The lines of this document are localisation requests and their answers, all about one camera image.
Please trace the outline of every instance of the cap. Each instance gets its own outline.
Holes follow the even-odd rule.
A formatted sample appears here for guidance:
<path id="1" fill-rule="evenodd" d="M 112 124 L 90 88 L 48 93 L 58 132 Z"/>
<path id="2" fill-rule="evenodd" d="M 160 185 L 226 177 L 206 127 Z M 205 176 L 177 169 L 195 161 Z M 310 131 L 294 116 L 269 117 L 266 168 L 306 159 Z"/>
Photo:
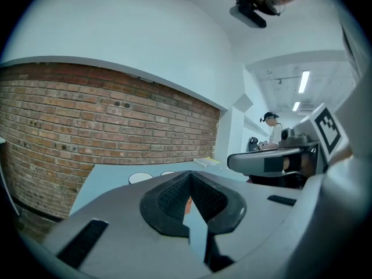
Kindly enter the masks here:
<path id="1" fill-rule="evenodd" d="M 275 113 L 267 112 L 263 117 L 260 119 L 260 122 L 266 122 L 270 118 L 279 118 L 279 116 Z"/>

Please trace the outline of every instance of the black slot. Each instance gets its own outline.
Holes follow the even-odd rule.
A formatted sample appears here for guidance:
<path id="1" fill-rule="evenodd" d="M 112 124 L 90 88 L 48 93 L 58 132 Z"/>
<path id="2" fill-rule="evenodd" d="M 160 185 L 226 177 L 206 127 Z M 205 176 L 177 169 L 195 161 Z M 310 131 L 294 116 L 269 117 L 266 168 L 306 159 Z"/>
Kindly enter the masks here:
<path id="1" fill-rule="evenodd" d="M 100 220 L 90 221 L 57 257 L 64 263 L 77 269 L 108 225 L 107 222 Z"/>
<path id="2" fill-rule="evenodd" d="M 267 199 L 272 201 L 272 202 L 281 203 L 282 205 L 287 205 L 287 206 L 291 206 L 291 207 L 293 207 L 296 204 L 296 199 L 285 198 L 285 197 L 279 196 L 279 195 L 270 195 Z"/>

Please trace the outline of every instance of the ceiling light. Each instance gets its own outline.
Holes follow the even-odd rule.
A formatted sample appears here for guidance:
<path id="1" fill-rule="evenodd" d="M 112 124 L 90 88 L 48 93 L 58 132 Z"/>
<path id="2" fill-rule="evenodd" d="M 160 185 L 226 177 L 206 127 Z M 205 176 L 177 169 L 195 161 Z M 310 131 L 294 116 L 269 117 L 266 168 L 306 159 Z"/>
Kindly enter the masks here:
<path id="1" fill-rule="evenodd" d="M 300 106 L 300 102 L 297 101 L 297 102 L 295 103 L 295 106 L 293 107 L 293 111 L 296 112 L 299 106 Z"/>
<path id="2" fill-rule="evenodd" d="M 309 71 L 302 72 L 301 85 L 300 85 L 300 89 L 298 90 L 299 93 L 304 93 L 306 85 L 307 85 L 307 81 L 309 80 L 309 75 L 310 75 Z"/>

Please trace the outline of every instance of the white shirt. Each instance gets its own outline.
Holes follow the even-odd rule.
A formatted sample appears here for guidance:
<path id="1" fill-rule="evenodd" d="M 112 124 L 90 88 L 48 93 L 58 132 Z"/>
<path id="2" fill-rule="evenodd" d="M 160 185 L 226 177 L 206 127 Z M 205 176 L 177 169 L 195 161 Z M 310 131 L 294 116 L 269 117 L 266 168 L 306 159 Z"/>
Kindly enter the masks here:
<path id="1" fill-rule="evenodd" d="M 280 123 L 276 124 L 274 126 L 273 131 L 270 134 L 269 144 L 273 143 L 273 144 L 279 145 L 279 142 L 281 141 L 281 132 L 284 129 L 285 129 L 285 127 L 284 127 L 283 124 L 280 124 Z"/>

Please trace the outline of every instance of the brick wall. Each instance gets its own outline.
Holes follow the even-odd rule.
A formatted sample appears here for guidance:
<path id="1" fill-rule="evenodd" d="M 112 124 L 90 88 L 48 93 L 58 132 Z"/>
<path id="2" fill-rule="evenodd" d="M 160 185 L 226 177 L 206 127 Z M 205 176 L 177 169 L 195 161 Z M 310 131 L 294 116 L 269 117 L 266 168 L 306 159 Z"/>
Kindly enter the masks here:
<path id="1" fill-rule="evenodd" d="M 0 71 L 2 164 L 12 194 L 66 217 L 94 164 L 213 156 L 219 110 L 112 70 L 40 63 Z"/>

